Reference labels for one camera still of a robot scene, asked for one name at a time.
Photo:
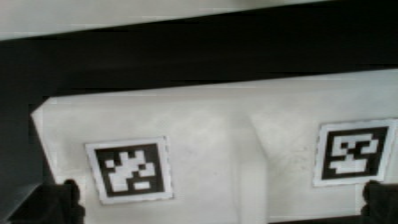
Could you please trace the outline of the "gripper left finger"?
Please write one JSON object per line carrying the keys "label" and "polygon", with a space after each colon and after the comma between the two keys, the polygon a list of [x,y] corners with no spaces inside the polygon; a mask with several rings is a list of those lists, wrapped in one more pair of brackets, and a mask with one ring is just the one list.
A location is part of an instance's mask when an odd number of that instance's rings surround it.
{"label": "gripper left finger", "polygon": [[68,179],[63,185],[41,185],[16,211],[16,224],[84,224],[80,189]]}

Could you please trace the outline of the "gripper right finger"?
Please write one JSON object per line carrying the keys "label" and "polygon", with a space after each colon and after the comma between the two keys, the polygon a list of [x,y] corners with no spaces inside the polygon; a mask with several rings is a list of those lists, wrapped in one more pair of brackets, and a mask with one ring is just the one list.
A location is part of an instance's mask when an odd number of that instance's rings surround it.
{"label": "gripper right finger", "polygon": [[398,224],[398,184],[370,181],[363,198],[361,224]]}

